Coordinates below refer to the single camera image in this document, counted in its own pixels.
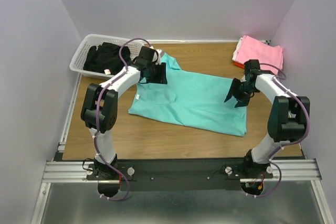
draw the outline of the folded pink cloth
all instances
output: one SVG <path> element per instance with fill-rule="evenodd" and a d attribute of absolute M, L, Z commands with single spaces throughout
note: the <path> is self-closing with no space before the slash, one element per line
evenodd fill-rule
<path fill-rule="evenodd" d="M 244 35 L 237 45 L 233 60 L 244 64 L 248 60 L 257 59 L 260 63 L 272 64 L 282 69 L 284 62 L 282 50 L 283 48 L 280 46 L 271 47 L 259 40 Z M 260 68 L 262 70 L 271 70 L 274 74 L 278 74 L 278 70 L 273 67 L 260 65 Z"/>

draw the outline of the white wall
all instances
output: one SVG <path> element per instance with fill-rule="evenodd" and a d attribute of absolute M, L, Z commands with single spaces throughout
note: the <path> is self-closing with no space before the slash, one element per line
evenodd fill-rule
<path fill-rule="evenodd" d="M 80 37 L 61 0 L 0 5 L 0 222 L 30 223 L 66 116 Z"/>
<path fill-rule="evenodd" d="M 316 158 L 336 220 L 336 0 L 295 0 L 272 40 L 285 47 L 286 85 L 311 101 L 303 150 Z"/>
<path fill-rule="evenodd" d="M 270 39 L 294 0 L 62 0 L 81 37 Z"/>

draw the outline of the plastic basket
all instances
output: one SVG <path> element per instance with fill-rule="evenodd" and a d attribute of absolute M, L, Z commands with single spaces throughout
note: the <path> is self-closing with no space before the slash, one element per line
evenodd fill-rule
<path fill-rule="evenodd" d="M 88 51 L 90 47 L 101 45 L 103 42 L 109 42 L 109 43 L 113 43 L 118 46 L 121 46 L 128 40 L 129 39 L 125 39 L 125 38 L 118 38 L 118 37 L 98 35 L 98 34 L 89 34 L 80 43 L 79 47 L 77 48 L 71 60 L 69 67 L 72 71 L 79 72 L 84 76 L 95 77 L 99 79 L 110 79 L 113 76 L 111 74 L 96 73 L 96 72 L 83 70 L 83 66 L 86 61 L 86 56 L 88 54 Z M 144 43 L 142 41 L 137 41 L 137 40 L 132 41 L 131 43 L 127 44 L 128 48 L 131 51 L 131 59 L 134 59 L 136 56 L 139 55 L 140 49 L 143 45 Z"/>

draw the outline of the wooden table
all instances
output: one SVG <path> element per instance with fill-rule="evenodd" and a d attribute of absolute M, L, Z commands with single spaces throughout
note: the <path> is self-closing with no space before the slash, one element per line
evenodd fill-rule
<path fill-rule="evenodd" d="M 175 57 L 183 70 L 228 78 L 243 76 L 243 70 L 232 64 L 236 43 L 154 46 Z M 95 154 L 92 137 L 80 119 L 80 111 L 87 86 L 101 82 L 81 77 L 63 160 L 83 160 Z M 112 130 L 118 158 L 243 157 L 266 135 L 271 104 L 261 93 L 256 93 L 247 107 L 246 135 L 238 137 L 129 115 L 128 108 L 136 90 L 136 86 L 132 86 L 118 102 L 118 119 Z M 301 155 L 298 145 L 286 147 L 279 153 L 279 156 Z"/>

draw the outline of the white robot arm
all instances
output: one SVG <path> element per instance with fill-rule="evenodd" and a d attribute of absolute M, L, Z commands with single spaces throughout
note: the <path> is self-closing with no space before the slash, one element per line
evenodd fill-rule
<path fill-rule="evenodd" d="M 97 138 L 97 147 L 105 161 L 111 164 L 116 160 L 113 147 L 111 129 L 117 119 L 118 98 L 131 86 L 146 78 L 148 83 L 167 84 L 165 77 L 165 63 L 161 63 L 164 55 L 162 50 L 142 47 L 134 64 L 124 67 L 117 75 L 99 85 L 91 84 L 83 103 L 81 118 L 85 121 L 92 136 Z M 102 99 L 104 105 L 100 106 L 99 126 L 97 127 L 97 105 L 99 93 L 104 90 Z M 99 154 L 95 159 L 105 164 Z"/>
<path fill-rule="evenodd" d="M 233 79 L 225 102 L 233 96 L 238 101 L 235 107 L 247 106 L 254 92 L 262 92 L 272 103 L 268 133 L 257 147 L 247 152 L 243 164 L 236 167 L 238 173 L 256 177 L 266 171 L 280 149 L 300 143 L 307 136 L 310 101 L 284 87 L 271 71 L 261 70 L 258 60 L 249 60 L 244 67 L 245 81 Z"/>

